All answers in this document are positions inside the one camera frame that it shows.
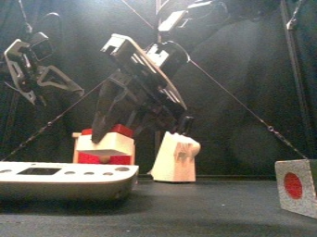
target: black backdrop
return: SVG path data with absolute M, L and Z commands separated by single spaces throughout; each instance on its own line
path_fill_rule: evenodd
M 61 31 L 56 19 L 41 23 L 56 53 L 47 63 L 55 64 L 85 89 L 85 92 L 115 70 L 100 48 L 112 33 L 120 33 L 145 47 L 155 33 L 121 1 L 45 0 L 22 1 L 30 24 L 48 12 L 61 16 Z M 127 1 L 143 18 L 155 25 L 155 1 Z M 186 1 L 175 1 L 175 10 Z M 0 50 L 22 37 L 22 17 L 17 1 L 2 1 L 0 7 Z M 293 10 L 295 3 L 289 2 Z M 298 58 L 305 78 L 305 99 L 309 101 L 310 131 L 315 120 L 315 4 L 302 8 L 295 30 Z M 188 36 L 191 60 L 239 98 L 254 113 L 274 126 L 291 144 L 309 157 L 302 109 L 291 71 L 281 9 L 258 21 L 242 20 L 226 25 L 203 41 Z M 60 114 L 76 98 L 47 90 L 48 107 L 33 107 L 4 84 L 1 74 L 1 156 L 18 146 L 32 132 Z M 175 86 L 195 117 L 191 137 L 202 144 L 195 158 L 198 175 L 273 175 L 277 160 L 301 158 L 266 127 L 232 100 L 216 83 L 188 64 L 174 77 Z M 71 162 L 72 132 L 92 124 L 97 90 L 77 104 L 63 119 L 21 149 L 9 160 Z M 136 164 L 145 173 L 155 160 L 154 133 L 144 131 L 136 141 Z

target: white block with red dot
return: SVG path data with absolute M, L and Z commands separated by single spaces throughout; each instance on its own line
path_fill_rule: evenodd
M 277 161 L 275 178 L 281 208 L 317 218 L 317 160 Z

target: red circle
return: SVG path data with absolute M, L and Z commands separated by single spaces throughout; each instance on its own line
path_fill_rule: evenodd
M 302 197 L 302 182 L 294 173 L 285 175 L 283 186 L 291 199 Z

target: black floor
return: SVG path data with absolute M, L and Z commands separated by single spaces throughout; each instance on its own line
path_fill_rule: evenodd
M 0 236 L 317 236 L 274 181 L 139 183 L 119 203 L 1 203 Z

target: robotic arm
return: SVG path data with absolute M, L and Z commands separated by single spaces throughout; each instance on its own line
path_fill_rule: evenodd
M 101 52 L 119 69 L 100 91 L 92 142 L 99 143 L 117 123 L 132 129 L 135 135 L 145 127 L 179 133 L 187 131 L 191 118 L 184 117 L 187 108 L 167 77 L 190 60 L 180 46 L 172 42 L 154 44 L 145 53 L 131 38 L 112 34 Z
M 71 91 L 79 96 L 83 89 L 55 67 L 44 66 L 42 61 L 53 53 L 48 37 L 37 32 L 29 43 L 16 40 L 5 51 L 8 71 L 14 87 L 24 98 L 34 105 L 44 102 L 42 86 L 52 86 L 60 90 Z

